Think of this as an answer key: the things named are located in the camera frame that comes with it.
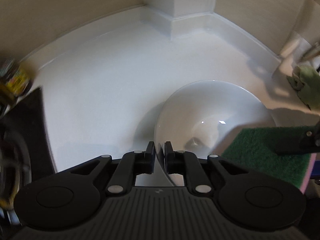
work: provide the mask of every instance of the green sponge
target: green sponge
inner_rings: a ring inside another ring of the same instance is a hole
[[[278,156],[274,149],[282,138],[299,137],[313,128],[314,126],[245,128],[223,152],[222,157],[300,188],[311,154]]]

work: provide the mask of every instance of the green rag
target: green rag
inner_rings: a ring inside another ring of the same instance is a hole
[[[311,154],[278,156],[275,148],[283,138],[300,136],[310,129],[314,127],[244,128],[221,156],[300,188]]]
[[[320,76],[311,66],[296,66],[287,79],[300,100],[311,110],[320,110]]]

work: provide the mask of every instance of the cylindrical object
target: cylindrical object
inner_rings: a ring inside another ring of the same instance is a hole
[[[27,93],[32,85],[30,77],[12,57],[0,59],[0,81],[15,98]]]

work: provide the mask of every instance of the round pad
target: round pad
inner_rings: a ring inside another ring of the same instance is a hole
[[[22,224],[42,230],[76,226],[100,205],[100,193],[84,175],[61,172],[34,181],[15,197],[14,209]]]
[[[49,187],[40,191],[37,202],[44,207],[57,208],[67,205],[73,198],[73,192],[66,187]]]
[[[261,208],[276,207],[282,202],[282,194],[271,187],[253,187],[245,193],[247,201]]]

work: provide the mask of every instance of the beige wall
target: beige wall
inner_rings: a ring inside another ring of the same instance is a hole
[[[304,0],[216,0],[214,11],[279,54]]]
[[[295,31],[313,45],[320,41],[320,5],[315,0],[305,0]]]
[[[86,22],[143,0],[0,0],[0,52],[21,59]]]

